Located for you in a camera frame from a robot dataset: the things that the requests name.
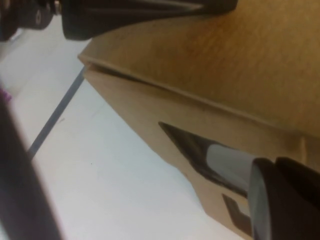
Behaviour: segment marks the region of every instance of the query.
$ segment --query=white floor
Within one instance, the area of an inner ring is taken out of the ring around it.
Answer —
[[[0,77],[28,148],[80,72],[76,56],[87,43],[64,40],[59,18],[19,41],[2,57]],[[204,213],[183,175],[87,81],[33,164],[66,240],[241,239]]]

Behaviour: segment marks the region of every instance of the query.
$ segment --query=box flap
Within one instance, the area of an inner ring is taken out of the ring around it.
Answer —
[[[320,3],[240,0],[218,17],[135,24],[97,37],[81,59],[320,137]]]

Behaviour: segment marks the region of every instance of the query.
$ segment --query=dark seam line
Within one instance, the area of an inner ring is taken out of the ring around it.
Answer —
[[[83,81],[84,81],[84,77],[83,77],[84,69],[85,68],[83,68],[80,71],[79,75],[75,78],[75,80],[73,81],[72,85],[69,87],[68,91],[65,93],[65,95],[62,98],[62,100],[60,101],[58,106],[55,108],[54,112],[52,113],[52,115],[50,116],[48,121],[45,123],[44,127],[42,128],[42,130],[40,131],[40,133],[38,134],[38,136],[36,137],[36,139],[32,143],[31,147],[29,148],[28,155],[29,155],[31,160],[35,157],[35,155],[37,154],[38,150],[40,149],[40,147],[42,146],[42,144],[44,143],[44,141],[48,137],[49,133],[51,132],[51,130],[54,128],[54,126],[56,125],[57,121],[61,117],[62,113],[67,108],[67,106],[70,103],[71,99],[74,97],[74,95],[78,91],[80,85],[83,83]]]

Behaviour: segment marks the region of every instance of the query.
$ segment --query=purple object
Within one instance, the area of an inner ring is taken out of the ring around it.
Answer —
[[[0,87],[0,94],[3,96],[6,103],[8,103],[12,98],[11,95],[7,91],[3,90],[1,87]]]

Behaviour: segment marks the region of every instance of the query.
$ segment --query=cardboard box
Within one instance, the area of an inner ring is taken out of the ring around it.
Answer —
[[[101,96],[191,182],[205,212],[249,240],[248,186],[237,178],[247,158],[320,169],[319,12],[316,1],[241,0],[224,16],[106,33],[80,59]]]

